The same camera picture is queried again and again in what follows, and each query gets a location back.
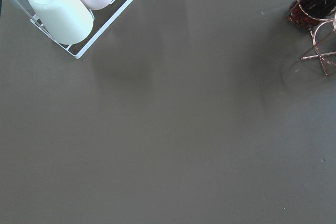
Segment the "white cup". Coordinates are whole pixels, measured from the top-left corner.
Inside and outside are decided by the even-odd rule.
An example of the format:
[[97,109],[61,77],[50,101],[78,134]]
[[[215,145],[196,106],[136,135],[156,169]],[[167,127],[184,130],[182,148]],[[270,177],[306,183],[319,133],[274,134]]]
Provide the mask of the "white cup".
[[52,39],[72,45],[86,39],[93,17],[81,0],[28,0]]

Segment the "tea bottle in rack left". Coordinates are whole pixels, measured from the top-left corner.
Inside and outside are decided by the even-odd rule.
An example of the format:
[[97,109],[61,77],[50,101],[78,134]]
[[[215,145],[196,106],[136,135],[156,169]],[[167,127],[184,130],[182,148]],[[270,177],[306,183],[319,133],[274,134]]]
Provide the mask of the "tea bottle in rack left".
[[289,20],[298,27],[311,28],[335,12],[335,0],[295,0],[289,7]]

